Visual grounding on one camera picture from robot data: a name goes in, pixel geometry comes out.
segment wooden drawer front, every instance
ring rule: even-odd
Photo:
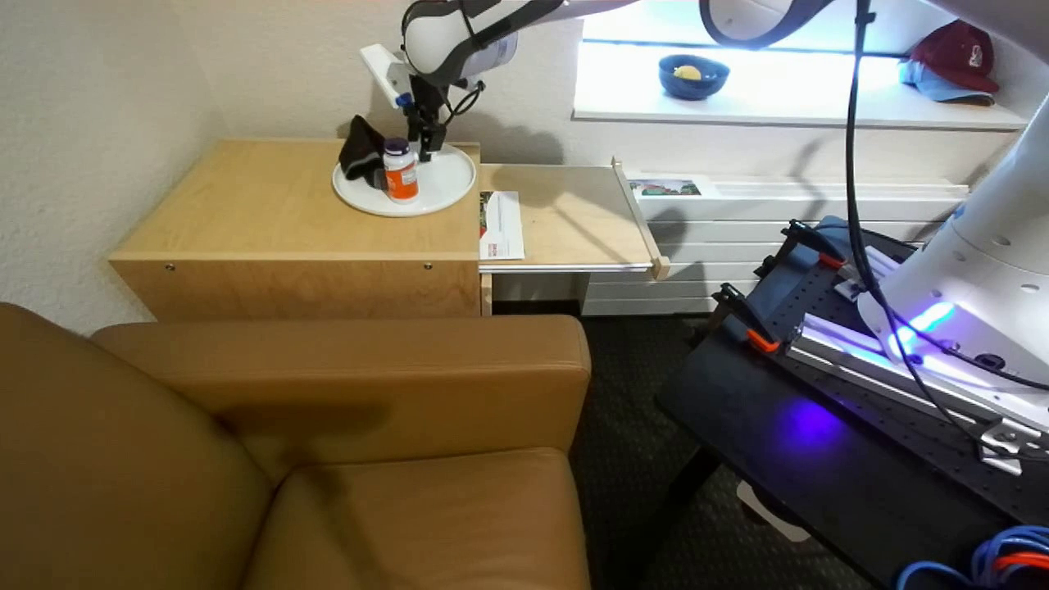
[[[475,261],[112,261],[158,317],[479,314]]]

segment brown leather armchair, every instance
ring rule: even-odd
[[[587,585],[574,317],[122,325],[0,306],[0,585]]]

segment dark floor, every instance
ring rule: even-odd
[[[690,460],[655,406],[660,384],[678,366],[701,317],[587,317],[594,389],[574,448],[595,590],[867,585],[818,542],[790,545],[733,501],[725,465],[689,497],[674,527],[645,532],[674,472]]]

